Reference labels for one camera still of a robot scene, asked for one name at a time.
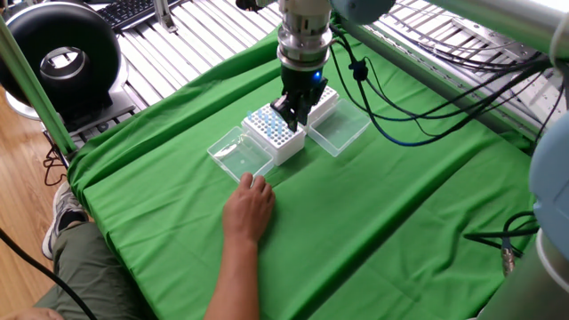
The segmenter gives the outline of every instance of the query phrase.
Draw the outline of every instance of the clear plastic box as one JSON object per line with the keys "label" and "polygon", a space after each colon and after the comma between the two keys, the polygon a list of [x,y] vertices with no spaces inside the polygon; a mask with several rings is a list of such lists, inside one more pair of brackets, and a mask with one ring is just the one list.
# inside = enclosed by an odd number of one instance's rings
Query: clear plastic box
{"label": "clear plastic box", "polygon": [[332,156],[338,156],[370,122],[362,111],[342,99],[310,126],[309,137]]}
{"label": "clear plastic box", "polygon": [[239,127],[231,129],[209,147],[207,153],[237,183],[245,172],[253,176],[264,175],[275,165],[273,156]]}

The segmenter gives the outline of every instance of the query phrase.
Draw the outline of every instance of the green pole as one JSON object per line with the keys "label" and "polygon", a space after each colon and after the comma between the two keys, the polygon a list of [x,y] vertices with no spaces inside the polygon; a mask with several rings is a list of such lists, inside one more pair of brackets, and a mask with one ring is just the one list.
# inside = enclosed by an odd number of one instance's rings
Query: green pole
{"label": "green pole", "polygon": [[29,103],[34,107],[37,115],[44,122],[45,128],[60,148],[64,156],[76,150],[76,145],[69,136],[69,132],[55,112],[52,103],[44,88],[37,80],[34,71],[29,66],[26,57],[21,52],[16,40],[0,17],[0,59],[4,61],[12,75],[26,94]]}

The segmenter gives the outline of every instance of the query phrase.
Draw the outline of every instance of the silver metal cylinder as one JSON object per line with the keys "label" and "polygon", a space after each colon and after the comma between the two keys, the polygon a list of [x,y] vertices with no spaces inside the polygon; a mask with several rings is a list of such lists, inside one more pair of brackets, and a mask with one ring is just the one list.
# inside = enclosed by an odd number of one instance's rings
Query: silver metal cylinder
{"label": "silver metal cylinder", "polygon": [[332,31],[330,12],[324,15],[301,16],[288,12],[278,30],[277,56],[284,66],[297,71],[321,68],[330,57]]}
{"label": "silver metal cylinder", "polygon": [[478,320],[569,317],[569,261],[543,232],[498,289]]}

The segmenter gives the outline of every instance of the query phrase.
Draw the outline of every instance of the forearm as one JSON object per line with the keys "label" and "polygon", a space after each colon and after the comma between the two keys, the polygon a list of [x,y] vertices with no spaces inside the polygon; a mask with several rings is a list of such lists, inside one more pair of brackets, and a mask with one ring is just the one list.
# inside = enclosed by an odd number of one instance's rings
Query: forearm
{"label": "forearm", "polygon": [[257,244],[226,239],[220,275],[204,320],[259,319]]}

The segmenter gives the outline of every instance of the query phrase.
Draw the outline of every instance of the shoe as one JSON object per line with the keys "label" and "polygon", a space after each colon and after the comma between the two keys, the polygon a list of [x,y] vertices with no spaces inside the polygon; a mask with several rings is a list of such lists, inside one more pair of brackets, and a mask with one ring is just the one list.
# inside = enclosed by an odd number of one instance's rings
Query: shoe
{"label": "shoe", "polygon": [[53,246],[60,232],[73,221],[88,221],[89,216],[83,206],[77,201],[68,182],[65,181],[57,189],[53,197],[53,221],[45,234],[42,252],[45,258],[53,260]]}

